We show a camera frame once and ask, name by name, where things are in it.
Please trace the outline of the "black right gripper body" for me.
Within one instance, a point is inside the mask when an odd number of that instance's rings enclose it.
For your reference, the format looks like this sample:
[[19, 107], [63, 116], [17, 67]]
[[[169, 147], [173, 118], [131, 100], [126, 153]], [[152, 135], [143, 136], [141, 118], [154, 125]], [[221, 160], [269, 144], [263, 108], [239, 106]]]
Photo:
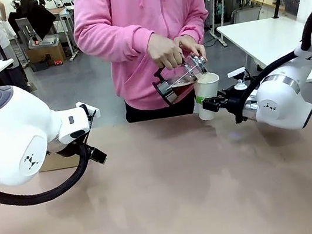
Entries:
[[235, 116], [236, 123], [239, 124], [243, 121], [247, 120], [253, 120], [253, 115], [252, 113], [248, 114], [246, 113], [243, 115], [243, 107], [240, 109], [240, 98], [244, 94], [245, 90], [248, 87], [244, 87], [242, 90], [235, 89], [235, 87], [229, 87], [228, 89], [221, 89], [225, 91], [226, 93], [226, 98], [227, 103], [225, 105], [225, 109], [229, 112], [232, 113]]

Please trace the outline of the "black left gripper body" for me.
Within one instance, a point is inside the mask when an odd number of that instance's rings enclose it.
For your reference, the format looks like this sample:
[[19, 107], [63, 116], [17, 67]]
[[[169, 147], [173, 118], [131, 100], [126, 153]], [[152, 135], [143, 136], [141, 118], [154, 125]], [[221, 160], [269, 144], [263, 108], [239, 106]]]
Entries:
[[87, 143], [88, 135], [76, 138], [68, 144], [63, 144], [59, 140], [53, 140], [48, 145], [51, 169], [74, 168], [80, 158], [79, 145], [87, 150], [89, 160], [104, 164], [106, 162], [106, 153], [92, 147]]

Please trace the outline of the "person's left hand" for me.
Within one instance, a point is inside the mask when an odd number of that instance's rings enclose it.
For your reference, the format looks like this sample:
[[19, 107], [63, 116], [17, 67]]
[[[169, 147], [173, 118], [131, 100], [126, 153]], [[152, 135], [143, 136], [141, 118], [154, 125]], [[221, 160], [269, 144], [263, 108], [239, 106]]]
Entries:
[[206, 61], [208, 60], [206, 58], [206, 51], [204, 45], [197, 43], [197, 41], [191, 36], [183, 35], [176, 37], [174, 39], [174, 42], [181, 49], [182, 57], [184, 57], [186, 53], [187, 54], [191, 53], [198, 57], [201, 56]]

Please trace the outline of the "person's right hand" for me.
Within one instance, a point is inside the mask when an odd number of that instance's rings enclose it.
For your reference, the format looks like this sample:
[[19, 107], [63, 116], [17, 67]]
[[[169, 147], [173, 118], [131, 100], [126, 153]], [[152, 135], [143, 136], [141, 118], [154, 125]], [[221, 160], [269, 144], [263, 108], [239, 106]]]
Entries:
[[147, 46], [147, 52], [158, 68], [174, 69], [183, 62], [179, 46], [171, 39], [153, 33]]

